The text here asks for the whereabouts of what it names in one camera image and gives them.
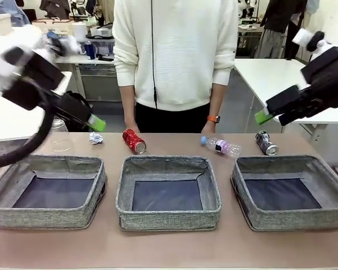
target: white table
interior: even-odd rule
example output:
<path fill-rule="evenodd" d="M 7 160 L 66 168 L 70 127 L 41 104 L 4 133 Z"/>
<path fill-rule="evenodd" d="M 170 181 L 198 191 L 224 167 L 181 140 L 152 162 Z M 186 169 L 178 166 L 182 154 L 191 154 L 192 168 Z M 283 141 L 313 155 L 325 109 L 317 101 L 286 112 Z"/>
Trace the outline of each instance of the white table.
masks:
<path fill-rule="evenodd" d="M 266 106 L 268 99 L 290 86 L 297 84 L 300 89 L 305 88 L 307 83 L 300 72 L 303 67 L 304 65 L 296 60 L 235 60 L 235 68 L 263 106 Z M 329 124 L 338 124 L 338 109 L 328 109 L 311 118 L 298 119 L 293 123 L 301 124 L 311 134 L 311 142 L 317 142 Z"/>
<path fill-rule="evenodd" d="M 81 78 L 80 64 L 91 64 L 91 65 L 114 65 L 114 62 L 101 61 L 98 59 L 90 60 L 86 55 L 71 55 L 67 57 L 59 57 L 55 60 L 57 64 L 69 64 L 70 71 L 74 74 L 75 83 L 77 90 L 80 95 L 85 96 L 85 90 L 83 80 Z"/>
<path fill-rule="evenodd" d="M 65 78 L 54 91 L 63 95 L 72 77 L 71 72 L 63 72 Z M 38 131 L 44 111 L 36 107 L 27 111 L 11 101 L 0 97 L 0 141 L 29 138 Z"/>
<path fill-rule="evenodd" d="M 260 27 L 260 24 L 253 24 L 253 27 L 255 27 L 255 29 L 245 29 L 245 28 L 242 28 L 241 25 L 239 25 L 238 32 L 239 33 L 259 33 L 259 34 L 262 34 L 264 32 L 264 27 Z"/>

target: wristwatch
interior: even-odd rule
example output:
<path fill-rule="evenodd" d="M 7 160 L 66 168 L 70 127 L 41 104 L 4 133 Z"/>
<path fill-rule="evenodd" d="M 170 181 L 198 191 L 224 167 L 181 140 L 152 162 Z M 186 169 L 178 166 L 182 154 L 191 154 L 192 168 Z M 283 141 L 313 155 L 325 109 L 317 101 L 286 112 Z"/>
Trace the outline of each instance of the wristwatch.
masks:
<path fill-rule="evenodd" d="M 208 116 L 208 121 L 212 121 L 215 124 L 219 124 L 220 122 L 220 116 Z"/>

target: water bottle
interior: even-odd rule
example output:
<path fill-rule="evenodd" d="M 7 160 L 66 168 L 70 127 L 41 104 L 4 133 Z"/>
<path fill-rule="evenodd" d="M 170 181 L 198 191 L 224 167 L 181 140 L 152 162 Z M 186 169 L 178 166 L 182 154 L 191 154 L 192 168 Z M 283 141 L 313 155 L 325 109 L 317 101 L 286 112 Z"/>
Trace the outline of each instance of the water bottle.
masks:
<path fill-rule="evenodd" d="M 203 136 L 201 143 L 208 149 L 215 150 L 223 155 L 230 156 L 235 159 L 238 158 L 242 152 L 242 148 L 239 145 L 232 145 L 223 139 L 207 138 Z"/>

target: table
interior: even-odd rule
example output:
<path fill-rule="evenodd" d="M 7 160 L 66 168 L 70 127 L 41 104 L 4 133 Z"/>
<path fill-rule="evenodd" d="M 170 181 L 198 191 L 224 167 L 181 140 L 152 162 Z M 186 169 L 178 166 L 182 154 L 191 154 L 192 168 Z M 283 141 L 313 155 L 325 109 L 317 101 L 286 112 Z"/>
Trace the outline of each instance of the table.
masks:
<path fill-rule="evenodd" d="M 285 59 L 236 59 L 235 68 L 254 93 L 254 97 L 266 106 L 266 101 L 290 86 L 297 84 L 300 89 L 308 84 L 300 70 L 305 65 L 297 60 Z M 328 109 L 311 118 L 294 121 L 311 135 L 311 143 L 319 141 L 329 124 L 338 124 L 338 109 Z"/>
<path fill-rule="evenodd" d="M 243 29 L 238 27 L 237 56 L 253 58 L 255 49 L 259 44 L 264 27 L 260 24 L 253 24 L 256 29 Z"/>
<path fill-rule="evenodd" d="M 263 33 L 264 27 L 260 27 L 260 24 L 252 24 L 256 29 L 243 29 L 238 27 L 239 33 Z"/>
<path fill-rule="evenodd" d="M 123 160 L 132 155 L 119 133 L 103 133 L 91 145 L 87 133 L 71 133 L 75 154 L 100 157 L 108 189 L 88 229 L 15 231 L 0 229 L 0 267 L 54 268 L 314 268 L 338 267 L 338 229 L 309 232 L 253 232 L 229 183 L 234 162 L 200 147 L 200 134 L 141 134 L 148 155 L 199 155 L 213 166 L 223 202 L 219 226 L 210 232 L 123 232 L 115 195 Z M 254 134 L 218 134 L 261 155 Z M 293 134 L 271 134 L 280 154 L 316 155 Z M 50 140 L 39 153 L 51 154 Z"/>
<path fill-rule="evenodd" d="M 63 72 L 64 79 L 54 91 L 63 95 L 68 88 L 71 72 Z M 36 107 L 27 111 L 11 101 L 0 97 L 0 141 L 29 138 L 37 132 L 43 118 L 43 110 Z"/>

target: silver can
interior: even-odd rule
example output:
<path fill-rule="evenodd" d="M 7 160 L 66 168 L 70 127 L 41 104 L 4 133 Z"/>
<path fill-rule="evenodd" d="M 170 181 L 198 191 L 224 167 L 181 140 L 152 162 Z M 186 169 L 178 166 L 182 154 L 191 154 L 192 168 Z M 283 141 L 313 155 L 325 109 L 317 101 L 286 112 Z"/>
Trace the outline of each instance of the silver can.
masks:
<path fill-rule="evenodd" d="M 257 141 L 257 145 L 264 155 L 267 156 L 275 156 L 278 153 L 278 146 L 271 143 L 269 134 L 267 131 L 260 131 L 255 136 L 255 140 Z"/>

